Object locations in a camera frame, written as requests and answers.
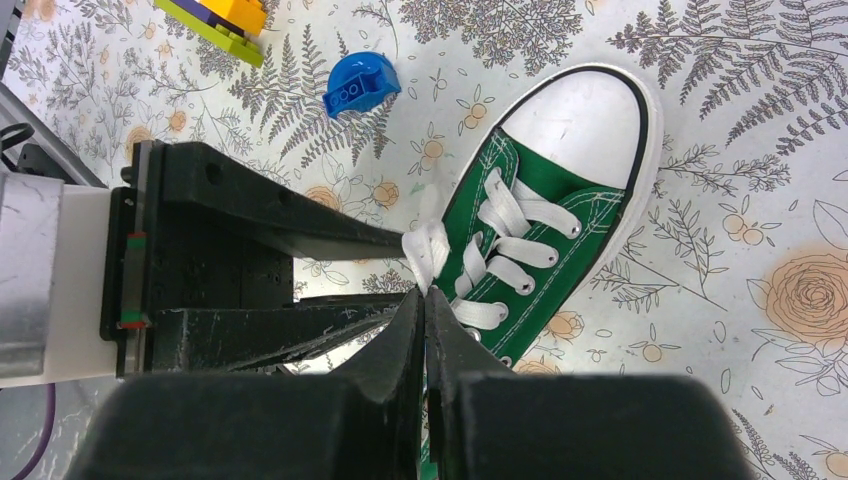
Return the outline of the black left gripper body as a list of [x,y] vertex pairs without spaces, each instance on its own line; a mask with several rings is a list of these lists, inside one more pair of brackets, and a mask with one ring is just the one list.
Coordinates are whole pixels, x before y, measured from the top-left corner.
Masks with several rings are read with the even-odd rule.
[[275,309],[294,301],[293,259],[222,207],[271,181],[203,142],[136,141],[110,195],[100,336],[119,378],[152,369],[157,315]]

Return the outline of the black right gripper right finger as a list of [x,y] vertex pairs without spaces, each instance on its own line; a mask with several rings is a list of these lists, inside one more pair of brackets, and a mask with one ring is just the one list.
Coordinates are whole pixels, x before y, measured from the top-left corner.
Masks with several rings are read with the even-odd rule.
[[683,376],[518,374],[425,298],[430,459],[442,479],[748,479],[724,409]]

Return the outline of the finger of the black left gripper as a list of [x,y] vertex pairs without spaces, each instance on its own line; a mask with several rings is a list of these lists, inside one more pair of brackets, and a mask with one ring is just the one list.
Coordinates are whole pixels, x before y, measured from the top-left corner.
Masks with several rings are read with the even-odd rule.
[[399,258],[401,234],[299,194],[202,142],[163,144],[160,199],[192,219],[296,258]]
[[229,372],[318,357],[387,322],[405,295],[306,298],[275,309],[164,310],[150,372]]

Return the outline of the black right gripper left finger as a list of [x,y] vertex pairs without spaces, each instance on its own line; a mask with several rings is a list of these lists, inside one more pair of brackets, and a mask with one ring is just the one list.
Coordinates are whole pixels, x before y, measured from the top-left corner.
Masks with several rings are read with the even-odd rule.
[[423,297],[323,375],[158,374],[95,415],[71,479],[415,479]]

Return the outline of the green canvas sneaker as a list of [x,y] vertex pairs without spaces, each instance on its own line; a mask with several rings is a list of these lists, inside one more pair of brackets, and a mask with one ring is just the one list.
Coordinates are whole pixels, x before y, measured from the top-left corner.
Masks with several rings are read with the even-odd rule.
[[625,244],[658,171],[652,87],[583,64],[521,96],[493,125],[450,196],[427,188],[402,248],[421,290],[507,367]]

